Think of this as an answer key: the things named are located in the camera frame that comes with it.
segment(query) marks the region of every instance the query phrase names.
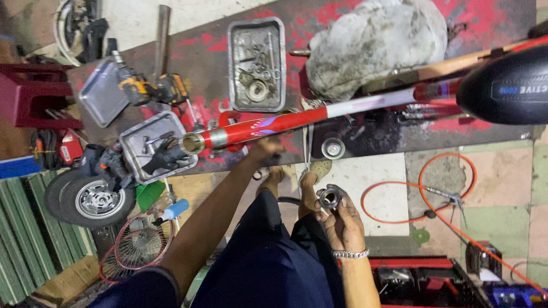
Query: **white cloth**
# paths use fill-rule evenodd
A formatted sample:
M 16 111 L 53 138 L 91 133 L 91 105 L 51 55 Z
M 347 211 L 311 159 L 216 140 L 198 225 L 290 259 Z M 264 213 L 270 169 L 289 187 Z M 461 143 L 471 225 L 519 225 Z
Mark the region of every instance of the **white cloth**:
M 447 24 L 430 0 L 366 0 L 310 40 L 310 88 L 320 98 L 347 100 L 394 69 L 443 60 Z

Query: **silver bracelet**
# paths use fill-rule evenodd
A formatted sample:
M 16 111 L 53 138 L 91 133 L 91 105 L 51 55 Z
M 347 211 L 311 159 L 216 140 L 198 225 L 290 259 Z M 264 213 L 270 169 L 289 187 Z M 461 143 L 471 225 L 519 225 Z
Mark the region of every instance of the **silver bracelet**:
M 333 256 L 337 259 L 348 258 L 348 259 L 361 259 L 369 255 L 369 249 L 366 249 L 360 253 L 351 253 L 344 250 L 334 250 Z

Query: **metal tray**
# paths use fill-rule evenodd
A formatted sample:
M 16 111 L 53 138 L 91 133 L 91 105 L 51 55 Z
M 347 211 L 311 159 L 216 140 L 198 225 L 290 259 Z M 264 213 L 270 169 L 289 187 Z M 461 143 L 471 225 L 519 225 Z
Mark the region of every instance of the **metal tray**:
M 150 161 L 151 157 L 143 157 L 143 137 L 148 136 L 150 139 L 154 139 L 167 132 L 173 132 L 173 137 L 179 140 L 182 140 L 182 137 L 186 134 L 185 128 L 182 126 L 181 121 L 177 115 L 171 111 L 160 112 L 159 114 L 120 134 L 119 140 L 124 150 L 125 160 L 133 169 L 135 180 L 138 183 L 143 185 L 150 184 L 154 181 L 161 180 L 168 176 L 172 176 L 176 173 L 190 169 L 198 163 L 198 156 L 194 155 L 188 161 L 187 165 L 179 169 L 158 169 L 154 171 L 152 175 L 148 175 L 144 172 L 141 167 L 146 165 Z M 154 142 L 152 146 L 149 147 L 149 153 L 147 155 L 152 155 L 154 153 L 153 149 L 158 147 L 161 143 L 162 140 Z
M 118 87 L 118 67 L 113 58 L 105 58 L 98 64 L 78 97 L 100 128 L 109 126 L 124 110 L 129 99 Z
M 239 111 L 278 112 L 283 109 L 287 70 L 283 22 L 278 17 L 231 22 L 227 40 L 230 105 Z M 264 54 L 260 57 L 263 67 L 249 60 L 255 59 L 258 53 Z

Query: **black glove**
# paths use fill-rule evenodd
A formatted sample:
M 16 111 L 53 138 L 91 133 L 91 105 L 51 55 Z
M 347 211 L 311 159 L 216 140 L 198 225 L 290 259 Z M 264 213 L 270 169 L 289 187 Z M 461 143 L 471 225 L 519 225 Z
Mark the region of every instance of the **black glove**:
M 156 153 L 152 155 L 152 159 L 142 167 L 143 171 L 148 175 L 152 175 L 157 169 L 163 168 L 167 170 L 175 170 L 179 168 L 179 164 L 176 161 L 185 161 L 190 158 L 182 150 L 180 144 L 175 144 L 168 148 L 169 145 L 175 141 L 176 138 L 167 138 L 156 149 Z

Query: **red plastic stool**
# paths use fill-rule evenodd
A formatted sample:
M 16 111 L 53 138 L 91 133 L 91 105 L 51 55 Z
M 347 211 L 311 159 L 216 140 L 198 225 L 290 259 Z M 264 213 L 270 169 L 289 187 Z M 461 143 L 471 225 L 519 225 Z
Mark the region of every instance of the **red plastic stool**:
M 0 64 L 0 114 L 16 127 L 39 129 L 83 128 L 76 119 L 51 119 L 46 109 L 66 107 L 72 96 L 64 80 L 70 65 Z

